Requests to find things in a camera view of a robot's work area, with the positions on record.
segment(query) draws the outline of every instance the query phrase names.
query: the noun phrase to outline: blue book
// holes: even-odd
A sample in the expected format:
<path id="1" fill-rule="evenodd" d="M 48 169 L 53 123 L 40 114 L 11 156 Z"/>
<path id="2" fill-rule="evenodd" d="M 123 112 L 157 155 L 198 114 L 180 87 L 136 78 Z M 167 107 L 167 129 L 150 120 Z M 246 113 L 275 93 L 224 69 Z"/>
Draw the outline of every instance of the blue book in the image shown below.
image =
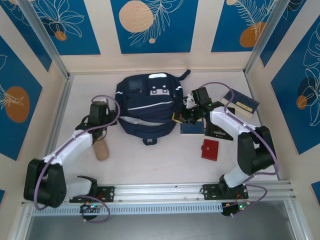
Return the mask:
<path id="1" fill-rule="evenodd" d="M 181 123 L 180 124 L 181 134 L 205 134 L 205 124 L 202 119 L 195 122 L 195 125 L 191 123 Z"/>
<path id="2" fill-rule="evenodd" d="M 311 184 L 315 197 L 320 205 L 320 181 Z"/>
<path id="3" fill-rule="evenodd" d="M 240 114 L 251 118 L 252 115 L 255 113 L 259 106 L 259 102 L 256 100 L 253 100 L 252 98 L 242 94 L 241 92 L 238 92 L 234 89 L 232 89 L 234 93 L 234 98 L 232 102 L 228 105 L 228 107 L 235 108 L 235 113 L 239 112 Z M 222 99 L 222 103 L 224 105 L 227 104 L 227 102 L 231 99 L 231 91 L 229 91 Z"/>

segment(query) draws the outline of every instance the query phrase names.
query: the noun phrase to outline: navy backpack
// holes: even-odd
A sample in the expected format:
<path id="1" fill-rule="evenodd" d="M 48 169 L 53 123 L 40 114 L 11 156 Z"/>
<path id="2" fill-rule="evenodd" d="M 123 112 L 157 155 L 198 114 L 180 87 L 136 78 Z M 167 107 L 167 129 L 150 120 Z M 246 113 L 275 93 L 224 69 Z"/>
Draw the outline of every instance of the navy backpack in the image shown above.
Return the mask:
<path id="1" fill-rule="evenodd" d="M 180 81 L 190 72 L 180 77 L 165 72 L 133 75 L 118 83 L 115 100 L 125 132 L 141 138 L 147 146 L 168 135 L 176 125 L 172 116 L 183 104 Z"/>

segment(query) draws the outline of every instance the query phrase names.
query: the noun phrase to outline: white reflective stripe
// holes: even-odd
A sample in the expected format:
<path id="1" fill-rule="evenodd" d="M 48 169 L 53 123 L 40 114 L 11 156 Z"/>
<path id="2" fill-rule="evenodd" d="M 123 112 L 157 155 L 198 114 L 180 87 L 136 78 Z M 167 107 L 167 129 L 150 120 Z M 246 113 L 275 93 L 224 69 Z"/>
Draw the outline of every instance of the white reflective stripe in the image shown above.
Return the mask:
<path id="1" fill-rule="evenodd" d="M 173 103 L 173 101 L 159 102 L 159 103 L 155 103 L 155 104 L 151 104 L 151 105 L 147 105 L 147 106 L 138 106 L 138 107 L 128 108 L 128 111 L 129 110 L 136 110 L 136 109 L 145 109 L 145 108 L 149 108 L 149 107 L 154 107 L 154 106 L 158 106 L 158 105 L 162 105 L 162 104 L 170 104 L 170 103 Z"/>
<path id="2" fill-rule="evenodd" d="M 144 126 L 161 126 L 165 124 L 164 122 L 150 122 L 150 121 L 143 121 L 139 118 L 134 118 L 130 116 L 120 116 L 120 118 L 128 123 L 131 124 L 139 124 Z"/>
<path id="3" fill-rule="evenodd" d="M 149 79 L 156 79 L 156 78 L 166 78 L 167 75 L 165 73 L 155 73 L 155 74 L 150 74 Z"/>

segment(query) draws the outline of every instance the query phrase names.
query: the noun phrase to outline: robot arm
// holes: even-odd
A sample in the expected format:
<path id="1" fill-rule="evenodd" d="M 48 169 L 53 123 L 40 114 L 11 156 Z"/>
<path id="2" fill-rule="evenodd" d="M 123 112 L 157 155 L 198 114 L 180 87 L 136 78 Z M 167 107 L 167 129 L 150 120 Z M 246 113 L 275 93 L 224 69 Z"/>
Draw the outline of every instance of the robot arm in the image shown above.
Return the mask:
<path id="1" fill-rule="evenodd" d="M 90 114 L 83 118 L 81 123 L 75 128 L 72 136 L 53 153 L 45 156 L 43 159 L 33 159 L 27 168 L 26 180 L 23 196 L 26 200 L 34 200 L 36 183 L 41 171 L 45 165 L 54 158 L 47 170 L 46 178 L 40 182 L 38 189 L 38 203 L 56 208 L 66 198 L 72 198 L 78 195 L 97 195 L 97 180 L 78 176 L 77 178 L 68 178 L 65 175 L 64 167 L 72 162 L 87 148 L 89 148 L 97 139 L 102 136 L 107 128 L 97 128 L 111 123 L 116 118 L 115 111 L 110 111 L 108 104 L 104 101 L 94 101 L 90 106 Z"/>
<path id="2" fill-rule="evenodd" d="M 214 124 L 225 130 L 233 139 L 237 139 L 237 165 L 221 176 L 218 188 L 224 199 L 235 199 L 239 189 L 251 175 L 268 168 L 274 160 L 266 146 L 251 132 L 255 131 L 270 146 L 274 145 L 267 127 L 256 127 L 246 123 L 231 113 L 221 102 L 212 102 L 205 87 L 193 90 L 185 98 L 185 105 L 175 114 L 176 120 L 194 124 L 205 118 L 207 125 Z"/>

